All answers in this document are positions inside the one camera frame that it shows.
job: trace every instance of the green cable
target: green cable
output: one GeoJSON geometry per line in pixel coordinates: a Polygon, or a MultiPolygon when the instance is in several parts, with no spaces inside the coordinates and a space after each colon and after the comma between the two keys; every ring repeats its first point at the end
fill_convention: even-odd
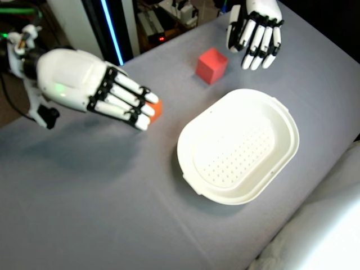
{"type": "Polygon", "coordinates": [[[0,8],[0,14],[33,14],[33,8],[0,8]]]}

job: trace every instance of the white plastic tray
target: white plastic tray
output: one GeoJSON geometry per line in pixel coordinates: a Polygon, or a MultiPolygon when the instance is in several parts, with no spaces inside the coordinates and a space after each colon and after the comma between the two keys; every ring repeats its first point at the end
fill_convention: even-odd
{"type": "Polygon", "coordinates": [[[199,195],[238,205],[255,199],[298,148],[298,128],[282,103],[238,89],[184,127],[177,154],[184,179],[199,195]]]}

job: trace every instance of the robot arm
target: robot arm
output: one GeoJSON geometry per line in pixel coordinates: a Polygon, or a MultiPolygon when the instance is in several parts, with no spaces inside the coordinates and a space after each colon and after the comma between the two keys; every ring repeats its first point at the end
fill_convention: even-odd
{"type": "Polygon", "coordinates": [[[276,0],[246,0],[230,13],[227,47],[238,52],[248,46],[242,68],[268,68],[281,47],[280,27],[284,23],[276,0]]]}
{"type": "Polygon", "coordinates": [[[10,70],[23,79],[30,101],[29,115],[42,127],[54,127],[59,112],[50,108],[46,96],[56,103],[79,111],[121,119],[147,130],[155,114],[147,102],[158,97],[111,63],[74,49],[43,52],[34,48],[34,26],[22,33],[9,33],[7,42],[10,70]]]}

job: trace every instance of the gray tabletop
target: gray tabletop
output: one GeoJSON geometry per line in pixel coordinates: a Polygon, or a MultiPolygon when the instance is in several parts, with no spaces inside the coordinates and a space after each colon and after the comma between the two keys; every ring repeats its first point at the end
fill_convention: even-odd
{"type": "Polygon", "coordinates": [[[0,130],[1,269],[244,269],[360,132],[360,66],[281,6],[271,68],[240,68],[225,48],[228,15],[128,62],[163,100],[147,132],[60,109],[53,130],[20,119],[0,130]],[[229,58],[208,86],[194,74],[210,47],[229,58]],[[182,128],[237,88],[289,108],[297,155],[254,201],[216,204],[182,179],[182,128]]]}

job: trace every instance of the brown floor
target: brown floor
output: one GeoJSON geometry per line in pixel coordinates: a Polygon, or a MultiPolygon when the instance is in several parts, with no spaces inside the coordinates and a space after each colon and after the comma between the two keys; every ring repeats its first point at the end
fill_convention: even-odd
{"type": "MultiPolygon", "coordinates": [[[[199,25],[205,24],[216,18],[218,10],[214,7],[212,0],[191,0],[191,3],[199,9],[199,25]]],[[[52,28],[56,31],[56,36],[60,40],[62,45],[69,44],[65,35],[61,31],[59,25],[53,21],[56,21],[50,8],[47,4],[42,4],[42,8],[45,9],[44,17],[48,20],[42,20],[43,30],[40,32],[41,40],[49,47],[57,46],[57,41],[50,31],[52,28]]],[[[10,74],[4,74],[5,84],[7,92],[11,97],[13,103],[24,113],[29,110],[29,101],[26,95],[22,81],[10,74]]],[[[7,103],[2,88],[0,86],[0,127],[7,125],[8,123],[16,120],[20,115],[15,112],[7,103]]]]}

